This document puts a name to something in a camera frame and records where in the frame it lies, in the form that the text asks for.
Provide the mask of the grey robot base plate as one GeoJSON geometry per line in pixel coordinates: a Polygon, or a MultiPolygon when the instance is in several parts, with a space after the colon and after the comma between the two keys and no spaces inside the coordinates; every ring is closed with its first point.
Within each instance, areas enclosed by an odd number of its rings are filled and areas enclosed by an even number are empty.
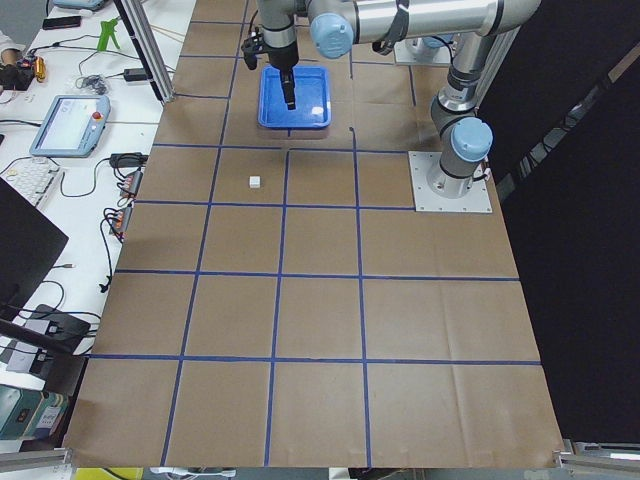
{"type": "Polygon", "coordinates": [[[471,177],[456,179],[440,165],[440,152],[409,151],[414,207],[419,213],[491,214],[488,180],[479,165],[471,177]]]}

